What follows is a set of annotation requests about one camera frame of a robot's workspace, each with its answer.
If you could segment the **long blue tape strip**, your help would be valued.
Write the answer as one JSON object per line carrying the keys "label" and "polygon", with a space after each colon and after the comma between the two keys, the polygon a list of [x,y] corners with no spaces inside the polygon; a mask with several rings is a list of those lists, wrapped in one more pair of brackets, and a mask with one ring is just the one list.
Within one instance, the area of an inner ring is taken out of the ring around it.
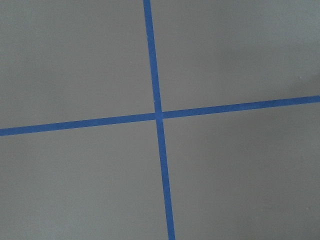
{"label": "long blue tape strip", "polygon": [[165,129],[164,129],[164,123],[163,123],[163,111],[162,111],[161,91],[160,91],[160,83],[159,83],[151,2],[149,0],[144,0],[143,8],[144,8],[144,19],[145,19],[145,28],[146,28],[147,45],[148,45],[150,74],[151,74],[151,81],[152,81],[152,93],[153,93],[154,113],[155,113],[155,121],[156,121],[156,131],[157,131],[157,141],[158,141],[158,150],[159,150],[159,159],[160,159],[160,170],[161,170],[163,197],[164,197],[167,234],[168,234],[169,240],[174,240],[176,238],[175,225],[174,225],[174,217],[173,217],[173,209],[172,209],[170,177],[169,177],[168,160],[167,160]]}

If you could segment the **crossing blue tape strip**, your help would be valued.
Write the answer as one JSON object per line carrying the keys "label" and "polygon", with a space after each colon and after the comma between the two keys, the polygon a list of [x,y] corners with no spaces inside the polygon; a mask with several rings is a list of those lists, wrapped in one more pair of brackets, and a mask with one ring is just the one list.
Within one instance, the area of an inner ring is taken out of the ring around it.
{"label": "crossing blue tape strip", "polygon": [[[219,113],[227,113],[227,112],[238,112],[238,111],[283,107],[283,106],[312,104],[312,103],[318,103],[319,101],[320,101],[320,96],[315,95],[315,96],[256,101],[256,102],[200,107],[200,108],[191,108],[191,109],[171,110],[171,111],[164,111],[160,115],[164,119],[173,119],[173,118],[219,114]],[[51,132],[51,131],[59,131],[59,130],[98,127],[98,126],[106,126],[106,125],[117,125],[117,124],[134,123],[134,122],[145,122],[145,121],[153,121],[156,119],[157,119],[156,113],[143,113],[143,114],[134,114],[134,115],[114,116],[114,117],[107,117],[107,118],[95,118],[95,119],[57,122],[57,123],[48,123],[48,124],[40,124],[40,125],[2,128],[0,130],[0,135],[2,137],[13,136],[13,135],[23,135],[23,134]]]}

